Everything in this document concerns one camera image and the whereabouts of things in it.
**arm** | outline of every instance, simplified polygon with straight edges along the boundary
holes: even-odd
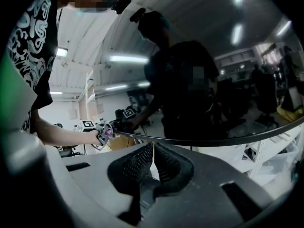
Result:
[[[97,139],[98,131],[75,132],[52,125],[40,118],[38,110],[32,111],[31,126],[34,128],[39,139],[46,145],[71,146],[80,144],[100,145]]]
[[[152,102],[142,112],[140,112],[136,117],[130,120],[133,125],[133,129],[136,129],[142,121],[151,116],[154,112],[161,108],[161,106],[162,101],[160,100],[160,98],[154,97]]]

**black t-shirt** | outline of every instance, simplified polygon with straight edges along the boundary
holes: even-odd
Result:
[[[57,52],[57,0],[35,0],[10,35],[7,52],[37,94],[22,130],[30,130],[30,112],[52,103],[48,80]]]
[[[152,56],[144,67],[149,94],[161,98],[164,118],[199,117],[210,108],[209,80],[219,75],[207,50],[197,41],[182,42]]]

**rectangular slot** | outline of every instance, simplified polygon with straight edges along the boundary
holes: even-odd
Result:
[[[68,171],[76,171],[76,170],[83,169],[88,166],[91,166],[91,165],[87,162],[82,162],[82,163],[78,163],[78,164],[74,164],[74,165],[67,165],[66,168]]]
[[[261,209],[234,182],[223,184],[222,189],[230,198],[245,222],[251,220],[261,212]]]

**white wall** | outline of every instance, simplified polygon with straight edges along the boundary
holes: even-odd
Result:
[[[97,99],[98,104],[103,105],[104,112],[99,113],[99,118],[107,122],[115,120],[115,111],[125,109],[131,105],[127,92],[103,96]]]
[[[76,119],[70,119],[69,110],[76,109]],[[78,103],[54,101],[51,105],[39,109],[39,115],[51,124],[62,124],[64,129],[73,130],[79,123]]]

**black device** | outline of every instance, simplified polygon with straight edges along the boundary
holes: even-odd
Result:
[[[111,10],[114,10],[117,14],[121,14],[130,3],[131,0],[118,0],[118,2],[111,7]]]
[[[130,17],[130,21],[131,21],[131,22],[137,23],[137,22],[140,20],[141,16],[145,14],[145,12],[146,12],[146,9],[145,9],[145,8],[140,8],[140,9],[138,9],[138,10]]]

